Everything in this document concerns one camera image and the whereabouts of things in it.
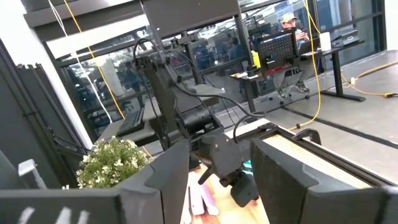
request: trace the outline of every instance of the yellow bottle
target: yellow bottle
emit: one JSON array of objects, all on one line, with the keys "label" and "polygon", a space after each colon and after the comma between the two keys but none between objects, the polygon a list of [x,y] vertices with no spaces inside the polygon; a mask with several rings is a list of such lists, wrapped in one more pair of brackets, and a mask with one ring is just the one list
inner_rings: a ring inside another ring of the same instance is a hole
[{"label": "yellow bottle", "polygon": [[253,57],[254,65],[255,65],[257,68],[261,68],[259,54],[258,54],[257,52],[255,52],[255,51],[252,50],[252,51],[251,51],[251,55],[252,55],[252,57]]}]

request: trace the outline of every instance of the gray floor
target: gray floor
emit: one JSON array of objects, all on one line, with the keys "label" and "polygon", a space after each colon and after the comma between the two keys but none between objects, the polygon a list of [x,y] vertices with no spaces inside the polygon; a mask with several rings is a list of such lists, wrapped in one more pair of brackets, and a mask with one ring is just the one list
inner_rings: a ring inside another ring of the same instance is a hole
[{"label": "gray floor", "polygon": [[[342,72],[346,78],[351,78],[366,70],[396,60],[398,60],[397,52],[382,52],[347,65],[342,68]],[[357,80],[355,87],[372,93],[398,92],[397,69],[398,65],[374,72]],[[320,75],[320,85],[322,90],[333,87],[333,73],[328,72]],[[307,86],[310,87],[313,94],[317,92],[315,79],[309,80]],[[351,95],[364,96],[350,88],[345,88],[344,92]],[[257,111],[273,110],[267,115],[267,119],[286,128],[295,126],[296,123],[308,121],[307,118],[278,109],[279,101],[270,101],[270,96],[275,97],[275,93],[255,100]],[[287,100],[285,103],[294,102],[287,105],[287,107],[314,115],[318,108],[318,96],[314,95],[309,100],[302,100],[303,97],[302,94],[293,92],[292,99],[290,101]],[[381,96],[366,96],[366,98],[366,101],[358,103],[330,96],[322,96],[321,110],[318,117],[391,142],[398,142],[398,129],[396,128],[398,125],[398,117],[396,116],[398,114],[398,98],[386,99]],[[229,110],[229,113],[234,122],[237,122],[244,115],[237,108]],[[226,127],[233,124],[226,111],[218,113],[217,117]],[[398,170],[398,149],[315,121],[309,124],[307,128],[318,130],[321,134],[322,144],[329,150],[398,183],[398,172],[394,172],[394,170]],[[153,142],[147,148],[151,153],[161,151],[159,142]]]}]

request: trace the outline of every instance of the cap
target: cap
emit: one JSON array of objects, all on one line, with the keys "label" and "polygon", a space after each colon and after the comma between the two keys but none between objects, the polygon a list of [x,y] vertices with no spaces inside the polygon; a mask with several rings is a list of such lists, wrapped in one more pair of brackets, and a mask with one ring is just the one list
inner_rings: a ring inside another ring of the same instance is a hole
[{"label": "cap", "polygon": [[282,16],[282,23],[290,22],[292,19],[298,19],[293,13],[288,12]]}]

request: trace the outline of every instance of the potted plant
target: potted plant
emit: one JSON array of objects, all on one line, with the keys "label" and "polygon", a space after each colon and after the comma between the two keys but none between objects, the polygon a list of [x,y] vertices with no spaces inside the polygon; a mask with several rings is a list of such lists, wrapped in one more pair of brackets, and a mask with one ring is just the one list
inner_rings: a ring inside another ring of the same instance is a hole
[{"label": "potted plant", "polygon": [[129,140],[99,140],[80,162],[76,172],[79,188],[110,188],[140,171],[150,160]]}]

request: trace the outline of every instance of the white cup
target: white cup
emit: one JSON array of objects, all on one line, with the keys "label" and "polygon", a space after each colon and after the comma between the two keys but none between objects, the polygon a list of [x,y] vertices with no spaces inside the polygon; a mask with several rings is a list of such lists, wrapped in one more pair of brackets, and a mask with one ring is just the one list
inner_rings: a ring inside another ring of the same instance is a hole
[{"label": "white cup", "polygon": [[319,35],[322,51],[331,50],[330,33],[325,32]]}]

